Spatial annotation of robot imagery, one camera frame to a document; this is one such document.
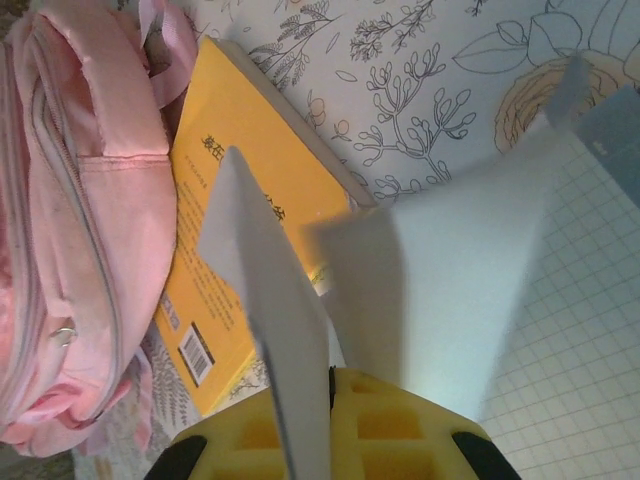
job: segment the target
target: botanical line drawing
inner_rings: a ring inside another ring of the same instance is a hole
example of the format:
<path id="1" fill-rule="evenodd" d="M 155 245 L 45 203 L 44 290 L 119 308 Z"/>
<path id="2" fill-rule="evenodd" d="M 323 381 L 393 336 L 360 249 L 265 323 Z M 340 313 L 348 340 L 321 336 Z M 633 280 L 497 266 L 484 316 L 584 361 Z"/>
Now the botanical line drawing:
<path id="1" fill-rule="evenodd" d="M 333 131 L 336 133 L 331 140 L 339 138 L 345 142 L 351 142 L 352 140 L 347 136 L 349 133 L 349 122 L 347 120 L 340 120 L 338 123 L 333 124 Z"/>
<path id="2" fill-rule="evenodd" d="M 409 187 L 402 187 L 400 182 L 393 175 L 385 175 L 384 178 L 376 178 L 376 186 L 380 188 L 379 191 L 374 192 L 373 195 L 378 200 L 398 200 L 402 195 L 413 195 L 414 193 L 420 193 L 424 189 L 417 178 L 412 178 L 409 181 Z"/>
<path id="3" fill-rule="evenodd" d="M 370 152 L 369 158 L 363 162 L 364 166 L 372 166 L 385 152 L 401 152 L 429 166 L 430 173 L 425 178 L 427 183 L 433 185 L 451 180 L 447 164 L 434 159 L 433 147 L 444 137 L 461 140 L 469 133 L 467 127 L 475 120 L 476 114 L 469 112 L 461 115 L 459 111 L 469 100 L 471 91 L 462 90 L 449 98 L 442 87 L 433 96 L 433 124 L 417 116 L 411 117 L 411 127 L 405 128 L 401 124 L 404 110 L 416 97 L 425 80 L 445 69 L 443 63 L 438 63 L 439 52 L 438 43 L 426 50 L 422 59 L 419 59 L 417 52 L 413 52 L 411 59 L 404 64 L 404 79 L 401 75 L 393 75 L 390 62 L 385 67 L 371 68 L 367 89 L 374 92 L 373 104 L 380 111 L 378 123 L 389 123 L 392 137 L 389 139 L 378 125 L 371 125 L 369 131 L 358 134 L 363 142 L 355 143 L 353 147 L 358 151 Z"/>
<path id="4" fill-rule="evenodd" d="M 338 78 L 344 82 L 357 82 L 358 77 L 356 77 L 353 73 L 346 72 L 344 70 L 336 70 L 336 75 Z"/>
<path id="5" fill-rule="evenodd" d="M 581 113 L 623 85 L 640 85 L 640 44 L 627 29 L 619 28 L 637 18 L 640 5 L 608 0 L 586 32 L 574 12 L 562 9 L 566 5 L 575 4 L 547 0 L 544 12 L 531 16 L 528 25 L 515 20 L 500 22 L 496 30 L 453 57 L 463 69 L 481 74 L 507 72 L 523 63 L 533 66 L 514 80 L 496 114 L 494 141 L 501 152 L 516 144 L 547 104 L 576 52 L 589 65 L 589 90 L 579 108 Z"/>
<path id="6" fill-rule="evenodd" d="M 582 41 L 582 27 L 564 12 L 534 15 L 529 25 L 506 20 L 496 30 L 474 40 L 453 56 L 461 68 L 474 73 L 504 73 L 528 60 L 540 66 L 573 55 Z"/>
<path id="7" fill-rule="evenodd" d="M 195 21 L 197 14 L 198 12 L 195 7 L 187 7 L 184 10 L 184 16 L 187 17 L 189 26 L 191 27 L 191 30 L 193 30 L 193 33 L 196 36 L 196 40 L 200 40 L 200 37 L 204 34 L 204 32 L 207 31 L 207 28 L 209 28 L 209 25 L 211 25 L 211 22 L 208 22 L 202 30 L 198 30 L 198 27 L 196 27 L 196 21 Z"/>
<path id="8" fill-rule="evenodd" d="M 480 15 L 482 13 L 482 7 L 488 2 L 489 0 L 473 0 L 473 5 L 471 5 L 470 7 L 468 7 L 465 12 L 470 13 L 471 16 L 473 17 L 477 17 L 478 15 Z"/>
<path id="9" fill-rule="evenodd" d="M 300 81 L 311 61 L 304 52 L 305 46 L 314 35 L 340 18 L 327 17 L 328 10 L 329 0 L 300 7 L 300 13 L 280 24 L 281 33 L 275 42 L 265 43 L 249 52 L 254 63 L 270 76 L 278 90 L 283 91 Z M 293 40 L 289 48 L 285 48 L 285 40 Z"/>
<path id="10" fill-rule="evenodd" d="M 403 5 L 402 16 L 395 22 L 390 12 L 382 14 L 379 20 L 362 20 L 351 39 L 351 59 L 366 62 L 378 57 L 382 53 L 382 39 L 390 32 L 395 35 L 391 47 L 396 53 L 406 47 L 407 40 L 416 38 L 417 31 L 424 33 L 424 24 L 435 18 L 433 1 L 418 0 L 413 6 Z"/>
<path id="11" fill-rule="evenodd" d="M 278 3 L 276 4 L 276 8 L 273 10 L 273 13 L 276 13 L 278 9 L 282 6 L 284 6 L 284 9 L 286 10 L 287 8 L 289 8 L 290 3 L 292 4 L 300 3 L 300 0 L 278 0 Z"/>
<path id="12" fill-rule="evenodd" d="M 309 112 L 305 115 L 305 121 L 314 129 L 324 124 L 327 114 L 324 111 L 324 100 L 322 98 L 314 98 L 313 90 L 309 90 L 307 95 L 307 107 Z"/>
<path id="13" fill-rule="evenodd" d="M 229 392 L 230 399 L 246 395 L 248 390 L 259 390 L 269 386 L 267 367 L 260 359 L 256 359 L 244 377 Z"/>
<path id="14" fill-rule="evenodd" d="M 338 41 L 338 38 L 340 38 L 340 32 L 336 33 L 331 40 L 329 41 L 329 44 L 327 45 L 327 50 L 325 51 L 325 53 L 329 53 L 333 47 L 336 45 L 336 42 Z"/>
<path id="15" fill-rule="evenodd" d="M 222 2 L 222 8 L 220 9 L 220 12 L 224 12 L 226 10 L 229 14 L 229 18 L 233 22 L 233 10 L 239 7 L 243 1 L 244 0 L 224 0 Z"/>

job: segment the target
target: leaf drawing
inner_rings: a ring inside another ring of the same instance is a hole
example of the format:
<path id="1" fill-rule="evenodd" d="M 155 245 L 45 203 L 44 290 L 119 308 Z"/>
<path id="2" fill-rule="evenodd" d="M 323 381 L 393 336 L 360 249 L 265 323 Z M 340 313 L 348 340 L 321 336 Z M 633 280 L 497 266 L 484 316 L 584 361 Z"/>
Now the leaf drawing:
<path id="1" fill-rule="evenodd" d="M 473 17 L 477 17 L 482 13 L 482 7 L 489 0 L 474 0 L 473 5 L 465 10 L 466 13 L 471 14 Z"/>
<path id="2" fill-rule="evenodd" d="M 417 178 L 412 178 L 409 181 L 409 187 L 402 187 L 400 182 L 393 175 L 385 175 L 384 178 L 376 178 L 375 184 L 379 191 L 373 192 L 373 196 L 378 200 L 393 200 L 394 202 L 400 198 L 401 195 L 411 195 L 414 193 L 420 193 L 423 191 L 423 187 Z"/>
<path id="3" fill-rule="evenodd" d="M 589 48 L 617 57 L 626 57 L 638 43 L 640 2 L 637 0 L 608 0 L 603 6 L 589 34 Z"/>
<path id="4" fill-rule="evenodd" d="M 541 13 L 531 17 L 529 61 L 540 66 L 558 57 L 573 55 L 582 41 L 582 28 L 571 15 L 562 12 Z"/>
<path id="5" fill-rule="evenodd" d="M 512 46 L 522 46 L 527 44 L 527 36 L 524 34 L 524 27 L 515 20 L 507 20 L 496 25 L 500 38 Z"/>
<path id="6" fill-rule="evenodd" d="M 338 41 L 338 38 L 340 38 L 340 32 L 336 33 L 331 38 L 331 41 L 329 42 L 329 45 L 327 45 L 327 50 L 325 51 L 325 53 L 329 53 L 331 51 L 331 49 L 333 49 L 333 47 L 335 46 L 336 42 Z"/>
<path id="7" fill-rule="evenodd" d="M 343 80 L 345 82 L 357 82 L 358 78 L 349 72 L 345 72 L 344 70 L 336 70 L 336 75 L 338 76 L 338 78 L 340 78 L 340 80 Z"/>
<path id="8" fill-rule="evenodd" d="M 433 0 L 418 0 L 413 6 L 403 5 L 397 22 L 389 12 L 379 20 L 361 21 L 351 39 L 351 59 L 367 62 L 377 58 L 382 53 L 382 39 L 390 32 L 395 34 L 391 46 L 396 53 L 406 47 L 408 39 L 416 38 L 417 32 L 424 33 L 424 24 L 435 18 L 432 4 Z"/>
<path id="9" fill-rule="evenodd" d="M 364 166 L 372 166 L 383 158 L 386 152 L 400 152 L 409 158 L 425 162 L 430 170 L 425 177 L 427 184 L 446 183 L 451 180 L 446 163 L 434 158 L 433 147 L 444 137 L 462 140 L 467 136 L 468 126 L 473 123 L 476 114 L 470 112 L 461 115 L 460 109 L 469 101 L 471 91 L 462 90 L 455 97 L 447 98 L 445 89 L 440 88 L 433 97 L 431 121 L 414 116 L 410 119 L 411 127 L 406 128 L 401 124 L 404 110 L 418 95 L 424 82 L 444 71 L 445 65 L 438 62 L 439 53 L 438 43 L 426 50 L 422 58 L 417 52 L 413 52 L 410 60 L 404 64 L 404 75 L 394 75 L 390 62 L 379 69 L 371 68 L 371 79 L 367 81 L 367 89 L 373 92 L 373 104 L 380 112 L 378 124 L 389 124 L 392 134 L 389 137 L 378 125 L 371 125 L 368 131 L 358 134 L 362 141 L 355 143 L 354 149 L 370 153 L 363 161 Z M 399 184 L 390 178 L 385 177 L 380 181 L 384 182 L 384 188 L 397 187 L 394 190 L 396 194 L 409 193 L 403 191 Z M 420 191 L 422 184 L 416 180 L 410 185 L 410 189 L 414 193 Z M 384 198 L 388 198 L 389 195 L 384 193 Z"/>
<path id="10" fill-rule="evenodd" d="M 527 58 L 527 45 L 511 45 L 500 32 L 487 33 L 453 56 L 464 70 L 474 73 L 504 73 L 513 70 Z"/>
<path id="11" fill-rule="evenodd" d="M 300 13 L 291 15 L 280 24 L 280 35 L 275 42 L 265 43 L 249 52 L 254 63 L 269 75 L 278 90 L 283 91 L 300 82 L 311 62 L 304 52 L 307 43 L 339 18 L 328 18 L 328 9 L 329 0 L 304 5 Z"/>

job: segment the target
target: flower illustration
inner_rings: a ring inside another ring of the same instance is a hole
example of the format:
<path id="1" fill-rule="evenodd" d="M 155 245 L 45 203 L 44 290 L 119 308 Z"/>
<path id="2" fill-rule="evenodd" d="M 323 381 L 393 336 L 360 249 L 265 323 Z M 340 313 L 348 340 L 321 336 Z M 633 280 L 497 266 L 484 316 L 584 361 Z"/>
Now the flower illustration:
<path id="1" fill-rule="evenodd" d="M 347 136 L 347 134 L 349 133 L 349 122 L 346 120 L 340 120 L 338 123 L 334 123 L 333 124 L 333 131 L 336 132 L 336 134 L 331 137 L 331 140 L 335 140 L 336 138 L 339 138 L 341 140 L 344 140 L 345 142 L 350 142 L 351 139 Z"/>
<path id="2" fill-rule="evenodd" d="M 324 100 L 322 98 L 314 98 L 313 90 L 309 90 L 307 106 L 309 107 L 309 113 L 305 116 L 305 120 L 313 128 L 318 128 L 327 118 L 327 114 L 324 111 Z"/>
<path id="3" fill-rule="evenodd" d="M 582 58 L 589 64 L 590 70 L 589 92 L 579 108 L 581 114 L 623 85 L 634 85 L 634 79 L 625 72 L 640 68 L 640 65 L 625 65 L 616 57 L 592 50 L 582 52 Z M 498 150 L 504 153 L 516 144 L 553 96 L 569 61 L 569 58 L 550 60 L 516 79 L 504 96 L 496 116 L 495 143 Z"/>

